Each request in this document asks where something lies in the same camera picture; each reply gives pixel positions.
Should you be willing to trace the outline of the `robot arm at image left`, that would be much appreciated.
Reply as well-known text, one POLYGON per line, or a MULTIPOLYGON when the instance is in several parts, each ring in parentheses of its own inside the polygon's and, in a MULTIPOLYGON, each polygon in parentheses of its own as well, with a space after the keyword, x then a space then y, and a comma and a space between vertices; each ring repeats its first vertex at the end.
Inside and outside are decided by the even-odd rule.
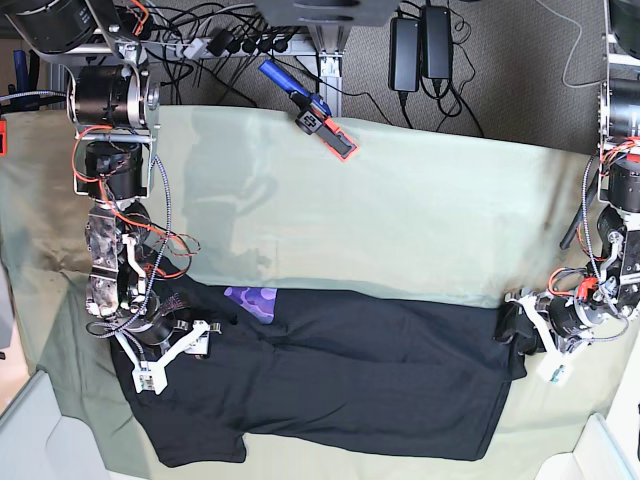
POLYGON ((182 353, 204 351, 208 327, 180 321, 182 299, 161 300, 163 247, 175 239, 143 200, 163 166, 156 152, 159 92, 150 79, 144 31, 148 7, 111 1, 5 1, 2 14, 40 58, 68 75, 67 114, 75 127, 74 189, 92 199, 85 230, 91 255, 89 332, 112 337, 135 374, 150 379, 182 353), (160 247, 147 241, 155 237, 160 247))

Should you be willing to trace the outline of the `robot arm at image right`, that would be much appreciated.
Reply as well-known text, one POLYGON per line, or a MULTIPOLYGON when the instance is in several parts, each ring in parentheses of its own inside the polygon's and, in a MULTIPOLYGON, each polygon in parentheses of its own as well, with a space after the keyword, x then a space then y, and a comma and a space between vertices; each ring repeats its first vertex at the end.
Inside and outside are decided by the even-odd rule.
POLYGON ((559 247, 577 241, 583 267, 561 267, 543 291, 505 298, 495 332, 522 355, 564 360, 601 342, 609 318, 639 314, 639 4, 604 4, 607 72, 599 82, 599 142, 581 181, 581 200, 559 247))

